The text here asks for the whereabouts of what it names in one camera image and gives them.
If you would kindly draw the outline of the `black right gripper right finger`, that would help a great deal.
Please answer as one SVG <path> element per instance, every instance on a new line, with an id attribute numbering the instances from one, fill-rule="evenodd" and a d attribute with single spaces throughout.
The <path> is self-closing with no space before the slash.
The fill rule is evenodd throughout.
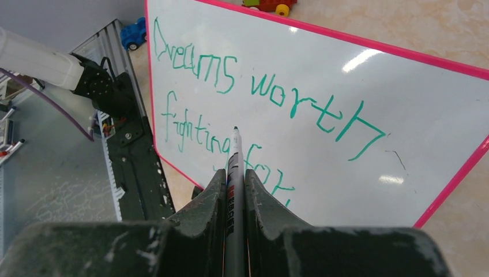
<path id="1" fill-rule="evenodd" d="M 450 276 L 432 238 L 404 227 L 317 227 L 245 173 L 251 276 Z"/>

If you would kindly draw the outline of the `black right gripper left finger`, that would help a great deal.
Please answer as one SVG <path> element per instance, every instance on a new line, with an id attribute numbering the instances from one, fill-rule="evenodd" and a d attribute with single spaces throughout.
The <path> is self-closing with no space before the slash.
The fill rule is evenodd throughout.
<path id="1" fill-rule="evenodd" d="M 167 219 L 43 222 L 15 238 L 2 276 L 222 276 L 224 170 Z"/>

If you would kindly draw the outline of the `green capped whiteboard marker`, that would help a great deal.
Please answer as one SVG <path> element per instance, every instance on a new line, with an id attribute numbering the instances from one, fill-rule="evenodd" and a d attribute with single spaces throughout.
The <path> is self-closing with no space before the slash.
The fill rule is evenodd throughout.
<path id="1" fill-rule="evenodd" d="M 238 127 L 234 127 L 227 168 L 224 276 L 245 276 L 244 186 L 242 138 Z"/>

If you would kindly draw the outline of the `pink framed whiteboard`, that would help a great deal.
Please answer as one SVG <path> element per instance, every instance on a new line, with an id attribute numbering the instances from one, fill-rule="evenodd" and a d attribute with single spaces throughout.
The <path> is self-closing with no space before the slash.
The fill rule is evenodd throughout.
<path id="1" fill-rule="evenodd" d="M 157 153 L 244 167 L 303 220 L 416 226 L 488 151 L 488 70 L 220 1 L 148 1 Z"/>

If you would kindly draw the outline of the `black whiteboard foot clip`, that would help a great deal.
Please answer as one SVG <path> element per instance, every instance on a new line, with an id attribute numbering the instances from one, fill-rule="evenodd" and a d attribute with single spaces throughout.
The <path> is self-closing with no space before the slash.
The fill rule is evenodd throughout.
<path id="1" fill-rule="evenodd" d="M 203 188 L 199 187 L 199 186 L 195 186 L 193 188 L 193 191 L 192 191 L 192 194 L 191 194 L 191 199 L 195 199 L 200 193 L 203 192 Z"/>

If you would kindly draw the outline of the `blue toy car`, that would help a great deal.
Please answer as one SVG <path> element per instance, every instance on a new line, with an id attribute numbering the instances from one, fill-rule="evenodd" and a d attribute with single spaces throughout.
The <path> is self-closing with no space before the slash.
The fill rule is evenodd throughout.
<path id="1" fill-rule="evenodd" d="M 120 31 L 121 44 L 126 51 L 135 51 L 143 43 L 146 38 L 146 18 L 140 17 L 136 23 L 130 24 Z"/>

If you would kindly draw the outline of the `red yellow green toy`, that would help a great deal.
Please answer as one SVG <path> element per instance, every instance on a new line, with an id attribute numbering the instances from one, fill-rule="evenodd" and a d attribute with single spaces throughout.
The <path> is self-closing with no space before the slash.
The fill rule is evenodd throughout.
<path id="1" fill-rule="evenodd" d="M 242 0 L 241 6 L 288 17 L 293 5 L 297 2 L 297 0 Z"/>

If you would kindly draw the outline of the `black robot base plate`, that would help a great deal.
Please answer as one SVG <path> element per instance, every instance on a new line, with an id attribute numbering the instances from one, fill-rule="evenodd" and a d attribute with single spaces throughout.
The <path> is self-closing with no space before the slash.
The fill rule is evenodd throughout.
<path id="1" fill-rule="evenodd" d="M 108 157 L 122 220 L 166 219 L 175 213 L 175 207 L 148 117 L 140 113 L 129 74 L 120 74 L 116 85 L 134 103 L 124 117 L 113 118 L 108 124 Z"/>

